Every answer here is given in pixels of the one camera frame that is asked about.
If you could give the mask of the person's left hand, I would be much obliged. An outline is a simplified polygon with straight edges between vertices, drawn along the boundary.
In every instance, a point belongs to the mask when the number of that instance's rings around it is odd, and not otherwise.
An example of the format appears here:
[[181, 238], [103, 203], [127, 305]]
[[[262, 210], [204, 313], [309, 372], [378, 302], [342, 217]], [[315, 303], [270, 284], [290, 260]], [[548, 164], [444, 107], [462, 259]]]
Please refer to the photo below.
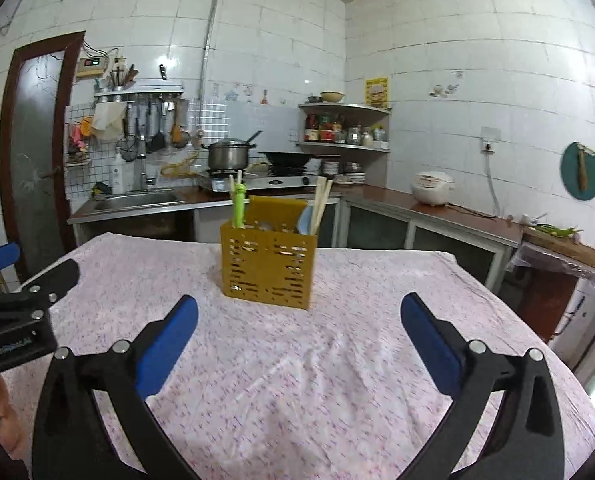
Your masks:
[[10, 402], [6, 381], [0, 375], [0, 437], [15, 437], [20, 433], [20, 421]]

